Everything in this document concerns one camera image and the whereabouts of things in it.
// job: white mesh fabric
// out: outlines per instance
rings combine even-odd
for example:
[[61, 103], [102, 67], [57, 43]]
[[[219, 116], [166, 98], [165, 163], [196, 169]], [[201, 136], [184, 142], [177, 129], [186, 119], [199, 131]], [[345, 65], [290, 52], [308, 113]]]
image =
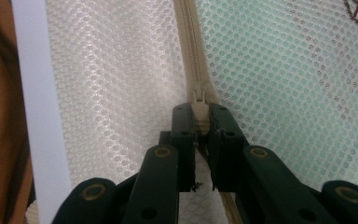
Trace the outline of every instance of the white mesh fabric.
[[305, 184], [358, 184], [358, 1], [197, 0], [214, 87]]
[[[138, 172], [186, 80], [170, 0], [48, 0], [51, 58], [73, 187], [92, 178], [116, 184]], [[198, 159], [197, 193], [180, 196], [180, 221], [225, 223], [220, 196]]]

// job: white strip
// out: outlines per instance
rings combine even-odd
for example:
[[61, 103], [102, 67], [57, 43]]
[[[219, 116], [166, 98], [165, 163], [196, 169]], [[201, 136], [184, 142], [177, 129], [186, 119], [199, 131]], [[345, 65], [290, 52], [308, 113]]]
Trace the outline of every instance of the white strip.
[[51, 66], [44, 0], [12, 1], [40, 223], [51, 223], [71, 182]]

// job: zipper slider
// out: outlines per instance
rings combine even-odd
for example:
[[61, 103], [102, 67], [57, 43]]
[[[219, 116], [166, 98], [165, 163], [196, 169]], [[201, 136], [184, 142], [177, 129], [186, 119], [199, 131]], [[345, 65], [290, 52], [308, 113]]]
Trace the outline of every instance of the zipper slider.
[[209, 106], [205, 100], [205, 91], [202, 90], [200, 82], [196, 83], [193, 103], [191, 108], [194, 114], [196, 132], [205, 135], [209, 132]]

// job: brown surface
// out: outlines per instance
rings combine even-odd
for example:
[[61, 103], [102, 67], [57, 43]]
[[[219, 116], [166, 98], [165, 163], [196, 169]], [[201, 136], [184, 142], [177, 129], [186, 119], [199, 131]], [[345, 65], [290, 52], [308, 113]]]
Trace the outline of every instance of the brown surface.
[[14, 217], [21, 218], [11, 221], [12, 223], [23, 222], [32, 182], [26, 142], [25, 112], [11, 5], [7, 0], [0, 0], [0, 223]]

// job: zipper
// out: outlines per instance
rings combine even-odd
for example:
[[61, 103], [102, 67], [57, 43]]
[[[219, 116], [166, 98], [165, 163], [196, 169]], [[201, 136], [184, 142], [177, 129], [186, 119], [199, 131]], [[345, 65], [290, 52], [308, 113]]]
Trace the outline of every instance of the zipper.
[[[208, 75], [196, 5], [193, 0], [173, 0], [173, 3], [185, 66], [187, 100], [191, 102], [196, 131], [204, 136], [210, 128], [208, 104], [219, 104], [219, 100]], [[229, 223], [242, 223], [231, 194], [221, 192], [220, 196]]]

